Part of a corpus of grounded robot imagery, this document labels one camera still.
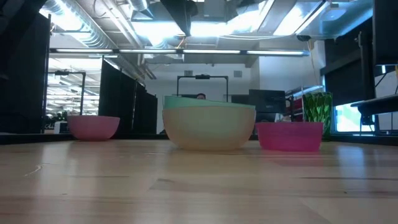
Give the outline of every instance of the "pink bowl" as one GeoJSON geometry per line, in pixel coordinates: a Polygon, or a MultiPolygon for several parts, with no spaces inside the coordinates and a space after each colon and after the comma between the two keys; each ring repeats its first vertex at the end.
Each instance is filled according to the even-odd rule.
{"type": "Polygon", "coordinates": [[[69,131],[86,141],[105,141],[118,129],[120,118],[109,116],[68,116],[69,131]]]}
{"type": "Polygon", "coordinates": [[[257,123],[263,149],[279,151],[318,151],[322,141],[322,122],[257,123]]]}

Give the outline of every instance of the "desk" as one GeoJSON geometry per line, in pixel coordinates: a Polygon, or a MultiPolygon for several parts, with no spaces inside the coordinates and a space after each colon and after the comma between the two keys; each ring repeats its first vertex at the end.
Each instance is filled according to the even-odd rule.
{"type": "Polygon", "coordinates": [[[0,223],[396,223],[398,147],[194,152],[170,141],[0,146],[0,223]]]}

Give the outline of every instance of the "monitor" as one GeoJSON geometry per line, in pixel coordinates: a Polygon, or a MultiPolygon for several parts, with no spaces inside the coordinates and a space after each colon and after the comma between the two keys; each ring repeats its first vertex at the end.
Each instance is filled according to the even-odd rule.
{"type": "Polygon", "coordinates": [[[249,90],[249,104],[256,106],[257,113],[285,113],[285,91],[249,90]]]}

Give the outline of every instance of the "wooden tabletop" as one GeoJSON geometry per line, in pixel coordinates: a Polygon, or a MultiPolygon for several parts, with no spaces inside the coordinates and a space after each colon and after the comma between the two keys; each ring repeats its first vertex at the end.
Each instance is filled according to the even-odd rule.
{"type": "Polygon", "coordinates": [[[0,146],[0,223],[397,223],[398,147],[182,151],[169,141],[0,146]]]}

